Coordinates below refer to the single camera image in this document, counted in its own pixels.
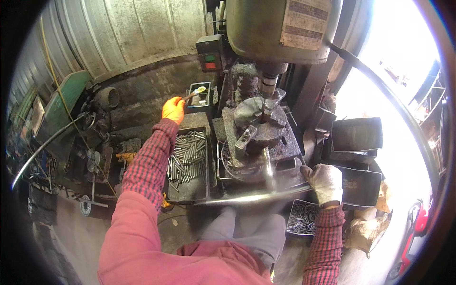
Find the pile of metal pins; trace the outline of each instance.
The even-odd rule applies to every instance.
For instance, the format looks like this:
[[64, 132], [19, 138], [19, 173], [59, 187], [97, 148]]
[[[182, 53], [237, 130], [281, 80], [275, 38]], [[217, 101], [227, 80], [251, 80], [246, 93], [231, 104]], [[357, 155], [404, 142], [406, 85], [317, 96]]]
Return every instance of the pile of metal pins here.
[[197, 177], [204, 177], [206, 172], [206, 137], [204, 132], [189, 131], [176, 137], [176, 146], [168, 158], [166, 176], [174, 190], [179, 192], [179, 185], [188, 183]]
[[286, 231], [301, 235], [315, 235], [315, 217], [318, 206], [295, 200], [291, 208]]

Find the white work glove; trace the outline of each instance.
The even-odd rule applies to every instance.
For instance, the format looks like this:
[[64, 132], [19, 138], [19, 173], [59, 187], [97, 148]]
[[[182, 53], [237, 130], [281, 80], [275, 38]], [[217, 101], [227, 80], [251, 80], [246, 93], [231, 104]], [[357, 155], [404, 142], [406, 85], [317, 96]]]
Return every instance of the white work glove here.
[[315, 190], [320, 206], [330, 201], [342, 203], [342, 172], [339, 169], [318, 164], [314, 171], [306, 165], [302, 165], [300, 171]]

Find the orange glove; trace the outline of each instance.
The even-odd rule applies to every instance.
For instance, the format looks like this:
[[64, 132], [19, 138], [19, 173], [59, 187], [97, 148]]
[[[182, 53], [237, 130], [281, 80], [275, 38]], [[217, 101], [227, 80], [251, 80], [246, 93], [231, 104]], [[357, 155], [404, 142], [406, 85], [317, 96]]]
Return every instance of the orange glove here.
[[168, 118], [180, 124], [184, 119], [184, 105], [185, 101], [182, 97], [176, 96], [169, 99], [165, 105], [163, 105], [163, 111], [161, 112], [162, 118]]

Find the gray pants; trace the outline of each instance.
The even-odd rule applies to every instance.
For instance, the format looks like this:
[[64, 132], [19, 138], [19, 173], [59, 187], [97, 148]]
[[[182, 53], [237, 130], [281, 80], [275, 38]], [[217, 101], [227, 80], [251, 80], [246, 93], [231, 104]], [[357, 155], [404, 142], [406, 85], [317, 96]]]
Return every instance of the gray pants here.
[[285, 219], [281, 215], [269, 215], [256, 232], [245, 238], [233, 238], [236, 211], [225, 207], [201, 235], [202, 240], [231, 240], [247, 245], [271, 269], [277, 263], [285, 244]]

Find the red vehicle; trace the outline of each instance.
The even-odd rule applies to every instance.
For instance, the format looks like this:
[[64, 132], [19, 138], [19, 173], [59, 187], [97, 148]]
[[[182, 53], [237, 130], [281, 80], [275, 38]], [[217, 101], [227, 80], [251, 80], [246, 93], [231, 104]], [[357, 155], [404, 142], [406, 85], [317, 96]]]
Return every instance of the red vehicle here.
[[429, 209], [432, 205], [432, 200], [428, 204], [423, 200], [415, 202], [409, 210], [408, 219], [410, 227], [407, 231], [407, 239], [404, 243], [404, 249], [401, 254], [401, 261], [396, 263], [388, 273], [388, 279], [396, 279], [399, 275], [410, 266], [415, 259], [424, 242], [426, 235], [426, 224], [429, 218]]

